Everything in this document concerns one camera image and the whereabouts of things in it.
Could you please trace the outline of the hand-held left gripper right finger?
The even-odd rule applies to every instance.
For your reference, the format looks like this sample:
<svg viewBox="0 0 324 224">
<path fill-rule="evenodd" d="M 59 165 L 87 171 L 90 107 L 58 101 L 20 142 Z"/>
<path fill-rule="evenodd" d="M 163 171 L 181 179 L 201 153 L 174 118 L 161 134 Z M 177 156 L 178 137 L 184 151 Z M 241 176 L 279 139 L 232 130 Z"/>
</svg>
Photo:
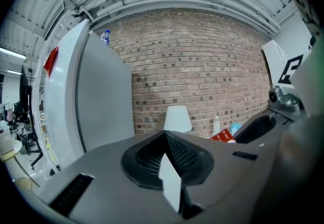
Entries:
<svg viewBox="0 0 324 224">
<path fill-rule="evenodd" d="M 181 167 L 184 205 L 165 223 L 252 223 L 267 182 L 278 138 L 266 135 L 251 143 L 224 143 L 180 132 L 165 132 L 169 150 L 189 153 Z"/>
</svg>

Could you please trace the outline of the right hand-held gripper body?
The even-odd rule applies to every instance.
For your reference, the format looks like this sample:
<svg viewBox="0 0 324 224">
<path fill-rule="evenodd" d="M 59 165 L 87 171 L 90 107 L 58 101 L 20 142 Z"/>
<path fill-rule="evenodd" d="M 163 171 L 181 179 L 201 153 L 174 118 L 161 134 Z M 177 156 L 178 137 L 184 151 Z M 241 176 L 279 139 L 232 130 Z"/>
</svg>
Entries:
<svg viewBox="0 0 324 224">
<path fill-rule="evenodd" d="M 309 53 L 298 51 L 295 54 L 288 54 L 274 40 L 263 45 L 263 53 L 272 84 L 268 92 L 268 108 L 293 122 L 310 117 L 291 80 Z"/>
</svg>

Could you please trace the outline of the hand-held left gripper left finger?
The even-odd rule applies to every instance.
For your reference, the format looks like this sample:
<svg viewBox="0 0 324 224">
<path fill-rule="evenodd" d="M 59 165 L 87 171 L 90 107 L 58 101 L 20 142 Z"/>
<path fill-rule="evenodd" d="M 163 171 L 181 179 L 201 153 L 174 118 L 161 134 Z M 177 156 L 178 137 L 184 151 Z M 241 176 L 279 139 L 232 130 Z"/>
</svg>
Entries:
<svg viewBox="0 0 324 224">
<path fill-rule="evenodd" d="M 50 223 L 180 223 L 182 217 L 167 202 L 162 191 L 144 189 L 124 174 L 121 158 L 129 147 L 153 133 L 134 136 L 95 148 L 51 177 L 38 195 L 24 191 L 24 199 Z M 63 216 L 50 203 L 79 175 L 93 178 L 72 208 Z"/>
</svg>

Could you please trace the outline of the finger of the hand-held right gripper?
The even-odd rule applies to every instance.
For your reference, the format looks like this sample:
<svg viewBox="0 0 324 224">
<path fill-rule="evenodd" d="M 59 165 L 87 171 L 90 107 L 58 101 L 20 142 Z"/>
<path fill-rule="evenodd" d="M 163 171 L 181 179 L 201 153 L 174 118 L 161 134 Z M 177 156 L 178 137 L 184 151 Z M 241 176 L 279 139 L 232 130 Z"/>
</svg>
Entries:
<svg viewBox="0 0 324 224">
<path fill-rule="evenodd" d="M 246 121 L 233 137 L 237 143 L 248 144 L 273 130 L 281 130 L 283 126 L 287 127 L 290 124 L 290 119 L 270 109 L 265 109 Z"/>
</svg>

